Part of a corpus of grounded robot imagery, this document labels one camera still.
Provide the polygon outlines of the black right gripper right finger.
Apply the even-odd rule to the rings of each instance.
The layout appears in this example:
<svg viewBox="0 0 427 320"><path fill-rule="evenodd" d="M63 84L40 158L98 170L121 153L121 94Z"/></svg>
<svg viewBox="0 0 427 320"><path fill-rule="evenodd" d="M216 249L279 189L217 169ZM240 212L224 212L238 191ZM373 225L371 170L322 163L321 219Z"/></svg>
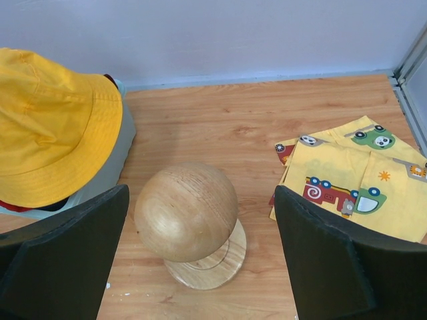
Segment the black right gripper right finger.
<svg viewBox="0 0 427 320"><path fill-rule="evenodd" d="M426 246L341 218L284 186L274 209L299 319L425 319Z"/></svg>

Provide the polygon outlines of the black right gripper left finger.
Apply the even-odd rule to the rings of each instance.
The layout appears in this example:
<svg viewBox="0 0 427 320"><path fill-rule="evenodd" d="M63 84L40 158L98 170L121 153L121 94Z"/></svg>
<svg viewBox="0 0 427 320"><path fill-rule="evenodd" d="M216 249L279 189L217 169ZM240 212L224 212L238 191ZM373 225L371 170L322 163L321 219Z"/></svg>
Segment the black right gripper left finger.
<svg viewBox="0 0 427 320"><path fill-rule="evenodd" d="M2 319L96 319L129 187L1 234Z"/></svg>

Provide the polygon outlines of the yellow bucket hat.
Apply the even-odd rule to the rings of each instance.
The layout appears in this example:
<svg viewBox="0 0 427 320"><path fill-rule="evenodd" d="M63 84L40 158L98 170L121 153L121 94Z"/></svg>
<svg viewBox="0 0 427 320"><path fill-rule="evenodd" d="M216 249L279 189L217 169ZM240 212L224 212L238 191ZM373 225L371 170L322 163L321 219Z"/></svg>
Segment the yellow bucket hat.
<svg viewBox="0 0 427 320"><path fill-rule="evenodd" d="M35 52L1 49L1 202L40 208L101 170L123 119L123 84Z"/></svg>

